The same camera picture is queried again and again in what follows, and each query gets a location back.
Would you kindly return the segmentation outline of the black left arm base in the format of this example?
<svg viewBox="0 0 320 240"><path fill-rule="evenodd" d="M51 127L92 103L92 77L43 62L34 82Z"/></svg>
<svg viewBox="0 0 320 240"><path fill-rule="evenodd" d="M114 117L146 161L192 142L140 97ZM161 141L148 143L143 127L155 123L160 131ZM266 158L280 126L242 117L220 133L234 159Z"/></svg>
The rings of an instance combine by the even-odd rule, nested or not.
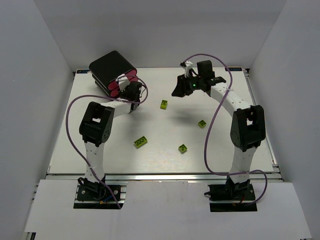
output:
<svg viewBox="0 0 320 240"><path fill-rule="evenodd" d="M85 210L120 210L119 206L122 207L125 201L125 186L112 184L109 185L109 188L112 193L99 182L91 182L83 177L78 178L73 208Z"/></svg>

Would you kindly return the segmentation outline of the lime small lego right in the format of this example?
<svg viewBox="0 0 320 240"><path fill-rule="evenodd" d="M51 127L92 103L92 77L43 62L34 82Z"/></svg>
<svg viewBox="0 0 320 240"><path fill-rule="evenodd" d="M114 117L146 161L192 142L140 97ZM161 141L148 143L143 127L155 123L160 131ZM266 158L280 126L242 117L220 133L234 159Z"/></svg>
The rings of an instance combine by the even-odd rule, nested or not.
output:
<svg viewBox="0 0 320 240"><path fill-rule="evenodd" d="M207 123L204 121L204 120L200 120L199 122L198 122L198 126L200 127L200 128L204 128L205 126L207 125Z"/></svg>

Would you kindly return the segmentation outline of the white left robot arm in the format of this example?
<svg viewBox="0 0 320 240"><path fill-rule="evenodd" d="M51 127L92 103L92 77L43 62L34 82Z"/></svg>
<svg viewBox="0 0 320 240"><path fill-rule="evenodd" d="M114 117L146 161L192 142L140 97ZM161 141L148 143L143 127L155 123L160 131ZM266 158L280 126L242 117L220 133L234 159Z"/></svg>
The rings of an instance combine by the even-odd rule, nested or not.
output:
<svg viewBox="0 0 320 240"><path fill-rule="evenodd" d="M143 84L131 82L119 100L106 103L90 102L80 123L79 133L85 145L86 167L85 181L92 183L103 182L105 171L103 168L104 147L109 139L114 118L129 114L139 106Z"/></svg>

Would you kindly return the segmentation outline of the lime curved lego brick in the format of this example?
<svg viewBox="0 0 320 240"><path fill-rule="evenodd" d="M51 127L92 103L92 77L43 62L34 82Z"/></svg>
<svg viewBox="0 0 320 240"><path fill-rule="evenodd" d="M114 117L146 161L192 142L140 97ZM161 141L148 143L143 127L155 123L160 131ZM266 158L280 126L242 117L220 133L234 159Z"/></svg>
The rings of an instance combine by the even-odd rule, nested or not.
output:
<svg viewBox="0 0 320 240"><path fill-rule="evenodd" d="M160 108L162 110L166 110L167 109L167 106L168 106L168 101L167 100L162 100L161 101L161 104L160 104Z"/></svg>

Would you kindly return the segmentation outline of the lime small lego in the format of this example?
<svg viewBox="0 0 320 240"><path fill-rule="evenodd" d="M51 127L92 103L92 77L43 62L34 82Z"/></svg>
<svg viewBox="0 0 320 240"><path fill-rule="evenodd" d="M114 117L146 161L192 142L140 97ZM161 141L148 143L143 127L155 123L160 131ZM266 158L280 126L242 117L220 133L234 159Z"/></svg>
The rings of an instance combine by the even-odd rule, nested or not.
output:
<svg viewBox="0 0 320 240"><path fill-rule="evenodd" d="M204 128L205 126L207 125L207 123L204 121L204 120L200 120L199 122L198 122L198 126L200 127L200 128Z"/></svg>
<svg viewBox="0 0 320 240"><path fill-rule="evenodd" d="M178 147L178 150L181 154L184 154L188 150L188 148L184 144L182 144Z"/></svg>

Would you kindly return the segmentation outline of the pink top drawer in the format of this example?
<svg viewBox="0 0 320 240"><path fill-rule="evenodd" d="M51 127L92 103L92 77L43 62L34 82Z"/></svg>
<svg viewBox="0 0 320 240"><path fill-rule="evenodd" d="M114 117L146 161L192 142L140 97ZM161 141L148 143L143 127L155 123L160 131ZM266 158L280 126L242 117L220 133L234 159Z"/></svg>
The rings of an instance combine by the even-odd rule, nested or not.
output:
<svg viewBox="0 0 320 240"><path fill-rule="evenodd" d="M131 70L129 72L123 73L113 79L108 85L107 89L110 91L124 91L127 86L129 86L130 82L136 82L137 79L137 71Z"/></svg>

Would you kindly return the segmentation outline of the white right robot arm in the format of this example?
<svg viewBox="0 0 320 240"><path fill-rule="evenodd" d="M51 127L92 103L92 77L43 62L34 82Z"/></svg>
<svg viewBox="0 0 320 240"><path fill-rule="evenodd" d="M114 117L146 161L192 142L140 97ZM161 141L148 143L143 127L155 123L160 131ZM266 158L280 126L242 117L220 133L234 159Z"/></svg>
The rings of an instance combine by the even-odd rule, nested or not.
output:
<svg viewBox="0 0 320 240"><path fill-rule="evenodd" d="M194 65L190 61L180 63L184 74L177 77L171 95L183 98L201 90L230 114L230 139L234 145L234 154L227 179L239 188L247 186L253 156L266 138L264 109L260 105L247 103L234 93L223 77L215 75L211 61L200 61L196 65L197 72L194 72Z"/></svg>

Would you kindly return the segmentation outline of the lime small lego front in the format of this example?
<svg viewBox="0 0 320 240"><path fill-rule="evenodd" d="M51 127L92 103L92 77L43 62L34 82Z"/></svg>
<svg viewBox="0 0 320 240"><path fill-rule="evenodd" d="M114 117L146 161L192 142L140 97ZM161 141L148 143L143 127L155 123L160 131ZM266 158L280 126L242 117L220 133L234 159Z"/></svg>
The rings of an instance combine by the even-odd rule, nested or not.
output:
<svg viewBox="0 0 320 240"><path fill-rule="evenodd" d="M188 148L184 144L182 144L178 147L178 150L181 154L184 154L188 150Z"/></svg>

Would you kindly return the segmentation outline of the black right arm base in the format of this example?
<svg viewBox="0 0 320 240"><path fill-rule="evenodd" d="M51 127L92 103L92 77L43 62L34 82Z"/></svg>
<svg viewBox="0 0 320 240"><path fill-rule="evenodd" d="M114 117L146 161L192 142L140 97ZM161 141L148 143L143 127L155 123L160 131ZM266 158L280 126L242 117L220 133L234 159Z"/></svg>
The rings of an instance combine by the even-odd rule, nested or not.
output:
<svg viewBox="0 0 320 240"><path fill-rule="evenodd" d="M204 193L209 198L212 213L257 212L257 204L253 185L248 179L242 183L234 183L227 177L225 184L208 185Z"/></svg>

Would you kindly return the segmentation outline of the lime long lego brick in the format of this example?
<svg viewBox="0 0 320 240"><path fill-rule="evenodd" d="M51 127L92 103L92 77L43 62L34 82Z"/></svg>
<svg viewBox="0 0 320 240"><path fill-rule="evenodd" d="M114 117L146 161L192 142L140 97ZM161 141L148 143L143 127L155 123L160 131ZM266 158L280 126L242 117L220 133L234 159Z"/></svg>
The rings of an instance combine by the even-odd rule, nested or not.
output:
<svg viewBox="0 0 320 240"><path fill-rule="evenodd" d="M148 140L145 136L142 136L140 138L138 138L137 140L134 141L134 146L138 149L142 146L144 146L145 144L148 143Z"/></svg>

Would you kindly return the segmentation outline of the black drawer cabinet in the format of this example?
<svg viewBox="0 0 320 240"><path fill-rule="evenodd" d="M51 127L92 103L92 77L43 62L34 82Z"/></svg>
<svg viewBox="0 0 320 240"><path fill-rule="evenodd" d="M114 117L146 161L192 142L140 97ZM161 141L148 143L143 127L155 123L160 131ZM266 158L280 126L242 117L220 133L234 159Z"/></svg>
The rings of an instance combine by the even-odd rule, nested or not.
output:
<svg viewBox="0 0 320 240"><path fill-rule="evenodd" d="M137 69L116 50L91 62L89 64L89 70L91 71L95 84L108 97L111 96L110 91L107 89L107 85L112 80L129 71L137 71Z"/></svg>

